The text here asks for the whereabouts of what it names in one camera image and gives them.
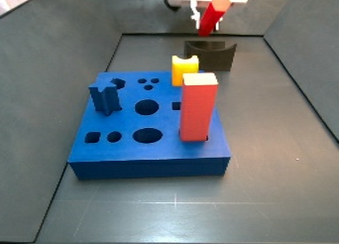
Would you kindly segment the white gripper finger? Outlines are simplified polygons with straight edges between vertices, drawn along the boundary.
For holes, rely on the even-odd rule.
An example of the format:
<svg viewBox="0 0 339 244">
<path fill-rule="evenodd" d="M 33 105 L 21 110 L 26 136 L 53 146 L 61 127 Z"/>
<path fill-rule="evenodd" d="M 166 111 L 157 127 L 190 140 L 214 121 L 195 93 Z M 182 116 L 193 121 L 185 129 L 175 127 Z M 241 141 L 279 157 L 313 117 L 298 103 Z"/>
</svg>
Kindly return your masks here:
<svg viewBox="0 0 339 244">
<path fill-rule="evenodd" d="M 215 25 L 215 32 L 219 32 L 222 22 L 223 22 L 223 17 L 219 19 L 219 22 Z"/>
<path fill-rule="evenodd" d="M 191 19 L 195 21 L 197 28 L 201 28 L 201 12 L 198 9 L 198 1 L 197 0 L 191 0 L 190 7 L 191 7 L 191 11 L 193 11 Z"/>
</svg>

